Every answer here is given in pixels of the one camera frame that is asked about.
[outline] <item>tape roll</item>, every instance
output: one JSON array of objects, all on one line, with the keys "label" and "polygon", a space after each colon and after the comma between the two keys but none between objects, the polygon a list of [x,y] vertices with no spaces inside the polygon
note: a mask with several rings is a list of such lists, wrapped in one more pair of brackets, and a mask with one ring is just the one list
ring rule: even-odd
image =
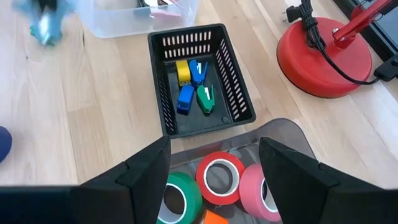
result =
[{"label": "tape roll", "polygon": [[[232,184],[229,190],[218,194],[211,190],[207,183],[207,173],[212,165],[226,166],[232,174]],[[234,155],[227,152],[213,152],[205,156],[198,165],[196,180],[202,196],[215,205],[230,205],[239,200],[239,181],[244,170],[243,163]]]},{"label": "tape roll", "polygon": [[268,189],[268,185],[266,185],[266,189],[264,189],[263,185],[266,185],[266,180],[262,173],[261,165],[253,164],[246,168],[239,185],[242,205],[250,215],[277,222],[280,220],[278,208]]},{"label": "tape roll", "polygon": [[200,224],[228,224],[228,220],[226,218],[217,215],[214,212],[205,210],[200,220]]},{"label": "tape roll", "polygon": [[176,214],[167,208],[163,199],[156,224],[191,224],[203,203],[197,183],[188,174],[173,172],[169,174],[167,186],[177,189],[182,194],[184,209],[182,214]]}]

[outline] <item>green tape roll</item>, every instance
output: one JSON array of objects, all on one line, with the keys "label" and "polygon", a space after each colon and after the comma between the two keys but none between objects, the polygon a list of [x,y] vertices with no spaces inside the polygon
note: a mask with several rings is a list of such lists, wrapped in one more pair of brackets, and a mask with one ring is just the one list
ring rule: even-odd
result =
[{"label": "green tape roll", "polygon": [[156,224],[191,224],[203,203],[198,184],[188,174],[173,172],[169,174],[166,186],[180,191],[184,200],[184,210],[181,215],[173,213],[167,208],[163,199]]}]

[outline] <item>red tape roll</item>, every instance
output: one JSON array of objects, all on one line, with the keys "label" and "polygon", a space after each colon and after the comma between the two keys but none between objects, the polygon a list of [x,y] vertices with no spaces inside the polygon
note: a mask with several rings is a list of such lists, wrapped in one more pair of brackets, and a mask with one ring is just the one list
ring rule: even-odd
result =
[{"label": "red tape roll", "polygon": [[[226,166],[232,173],[232,184],[229,190],[218,194],[210,189],[207,183],[208,169],[215,164]],[[199,163],[196,181],[199,185],[202,196],[214,205],[230,205],[239,200],[239,181],[243,174],[243,163],[234,155],[227,152],[214,152],[205,156]]]}]

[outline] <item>black plastic basket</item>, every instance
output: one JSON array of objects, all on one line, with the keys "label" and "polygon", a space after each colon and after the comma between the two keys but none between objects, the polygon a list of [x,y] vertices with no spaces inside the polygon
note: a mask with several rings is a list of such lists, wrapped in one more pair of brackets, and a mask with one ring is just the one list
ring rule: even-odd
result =
[{"label": "black plastic basket", "polygon": [[[150,60],[164,135],[179,138],[253,122],[256,114],[223,24],[154,32],[148,35]],[[188,115],[176,113],[180,93],[176,60],[208,62],[205,86],[215,88],[210,115],[196,92]]]}]

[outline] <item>pink tape roll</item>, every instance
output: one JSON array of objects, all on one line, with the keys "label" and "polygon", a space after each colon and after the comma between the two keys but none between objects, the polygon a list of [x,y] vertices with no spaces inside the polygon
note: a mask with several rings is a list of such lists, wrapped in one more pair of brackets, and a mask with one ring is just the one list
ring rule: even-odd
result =
[{"label": "pink tape roll", "polygon": [[266,181],[260,164],[253,164],[246,168],[239,184],[242,205],[250,215],[277,222],[280,220],[280,215],[268,186],[266,198],[262,197],[264,183]]}]

